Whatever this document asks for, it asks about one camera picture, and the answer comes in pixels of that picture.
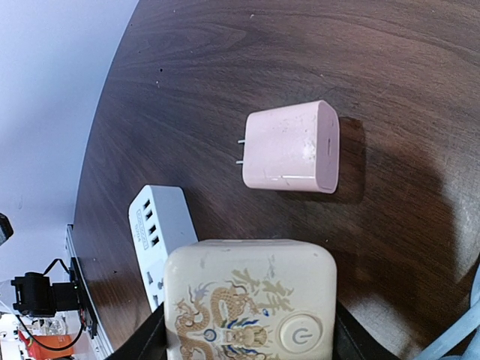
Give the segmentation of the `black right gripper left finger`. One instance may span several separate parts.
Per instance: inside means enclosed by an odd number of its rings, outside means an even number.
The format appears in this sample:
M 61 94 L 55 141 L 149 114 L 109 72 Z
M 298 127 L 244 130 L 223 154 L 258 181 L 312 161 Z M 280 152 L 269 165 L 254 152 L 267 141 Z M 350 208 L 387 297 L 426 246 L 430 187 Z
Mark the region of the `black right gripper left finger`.
M 167 330 L 161 304 L 108 360 L 167 359 Z

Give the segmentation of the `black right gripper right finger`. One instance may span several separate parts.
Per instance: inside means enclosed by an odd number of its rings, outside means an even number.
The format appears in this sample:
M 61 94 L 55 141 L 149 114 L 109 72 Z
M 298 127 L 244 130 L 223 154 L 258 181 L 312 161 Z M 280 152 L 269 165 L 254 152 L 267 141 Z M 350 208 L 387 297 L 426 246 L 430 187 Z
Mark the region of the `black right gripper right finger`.
M 334 325 L 335 360 L 399 360 L 378 343 L 359 321 L 339 302 Z

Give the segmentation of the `small pink charger plug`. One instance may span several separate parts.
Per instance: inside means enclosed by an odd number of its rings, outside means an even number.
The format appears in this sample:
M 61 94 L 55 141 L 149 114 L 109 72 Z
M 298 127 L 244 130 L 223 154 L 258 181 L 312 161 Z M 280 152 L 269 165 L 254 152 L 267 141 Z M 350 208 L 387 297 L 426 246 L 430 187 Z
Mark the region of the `small pink charger plug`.
M 333 194 L 340 141 L 338 114 L 324 100 L 252 112 L 236 163 L 248 188 Z

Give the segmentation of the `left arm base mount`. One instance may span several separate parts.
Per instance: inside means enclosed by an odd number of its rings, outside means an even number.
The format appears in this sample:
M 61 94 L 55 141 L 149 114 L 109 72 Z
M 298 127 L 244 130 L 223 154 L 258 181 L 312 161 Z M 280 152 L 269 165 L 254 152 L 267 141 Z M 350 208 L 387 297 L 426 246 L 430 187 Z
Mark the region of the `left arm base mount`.
M 52 283 L 48 274 L 56 263 L 60 263 L 67 272 L 68 279 Z M 24 316 L 54 317 L 58 312 L 77 311 L 86 329 L 83 309 L 80 304 L 80 288 L 71 278 L 71 264 L 54 259 L 42 273 L 27 272 L 15 277 L 10 284 L 15 289 L 13 309 Z

